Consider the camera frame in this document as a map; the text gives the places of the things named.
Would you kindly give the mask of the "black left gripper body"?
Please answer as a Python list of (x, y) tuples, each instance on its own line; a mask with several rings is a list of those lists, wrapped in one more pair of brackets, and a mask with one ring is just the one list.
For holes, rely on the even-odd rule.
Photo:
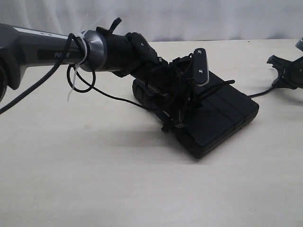
[(184, 118), (194, 96), (192, 55), (171, 62), (159, 58), (144, 61), (144, 88), (151, 94), (149, 111), (167, 112), (171, 118)]

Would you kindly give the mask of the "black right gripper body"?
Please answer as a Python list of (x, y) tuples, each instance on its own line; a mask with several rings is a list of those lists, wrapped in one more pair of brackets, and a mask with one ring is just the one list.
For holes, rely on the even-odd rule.
[(267, 64), (278, 72), (277, 78), (272, 82), (271, 88), (287, 88), (295, 90), (303, 88), (303, 57), (294, 61), (283, 59), (272, 55), (268, 58)]

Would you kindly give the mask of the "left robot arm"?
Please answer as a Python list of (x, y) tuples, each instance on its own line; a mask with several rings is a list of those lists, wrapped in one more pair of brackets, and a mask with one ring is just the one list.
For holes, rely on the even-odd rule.
[(51, 69), (0, 111), (8, 111), (45, 83), (60, 66), (67, 65), (68, 70), (82, 69), (93, 75), (106, 71), (120, 78), (133, 76), (154, 89), (151, 110), (168, 113), (177, 126), (182, 126), (193, 101), (193, 78), (188, 76), (193, 55), (166, 62), (140, 33), (114, 34), (120, 22), (117, 18), (109, 29), (97, 27), (67, 36), (1, 24), (1, 96), (5, 96), (7, 88), (19, 88), (27, 68), (50, 66)]

